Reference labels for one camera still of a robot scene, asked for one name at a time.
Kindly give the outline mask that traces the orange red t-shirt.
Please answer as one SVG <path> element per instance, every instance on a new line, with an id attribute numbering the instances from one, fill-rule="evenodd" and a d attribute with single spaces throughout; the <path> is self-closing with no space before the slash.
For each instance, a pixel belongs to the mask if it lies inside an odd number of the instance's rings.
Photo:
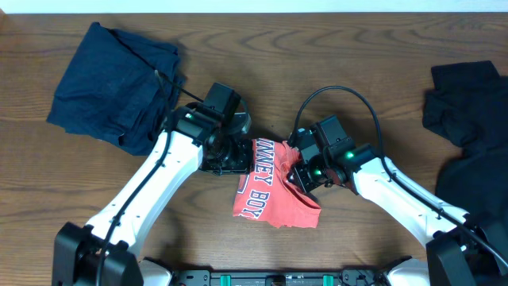
<path id="1" fill-rule="evenodd" d="M 265 138 L 254 139 L 252 147 L 253 166 L 249 174 L 240 176 L 233 216 L 276 228 L 317 227 L 321 207 L 287 178 L 301 160 L 300 152 L 285 141 Z"/>

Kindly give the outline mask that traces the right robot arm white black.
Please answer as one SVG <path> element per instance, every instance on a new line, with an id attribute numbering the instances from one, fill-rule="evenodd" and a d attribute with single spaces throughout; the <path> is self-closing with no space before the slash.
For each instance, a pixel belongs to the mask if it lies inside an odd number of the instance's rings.
<path id="1" fill-rule="evenodd" d="M 401 173 L 370 145 L 297 143 L 302 160 L 289 174 L 309 192 L 341 185 L 376 204 L 424 247 L 374 275 L 375 285 L 505 285 L 507 239 L 489 218 L 474 219 Z"/>

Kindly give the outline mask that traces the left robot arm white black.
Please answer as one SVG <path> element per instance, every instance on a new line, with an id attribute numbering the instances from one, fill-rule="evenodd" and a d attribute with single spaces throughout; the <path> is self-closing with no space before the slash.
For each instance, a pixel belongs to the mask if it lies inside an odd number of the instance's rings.
<path id="1" fill-rule="evenodd" d="M 166 266 L 139 257 L 154 223 L 194 172 L 245 174 L 252 144 L 247 110 L 193 102 L 172 111 L 155 147 L 120 192 L 85 226 L 56 235 L 54 285 L 169 285 Z"/>

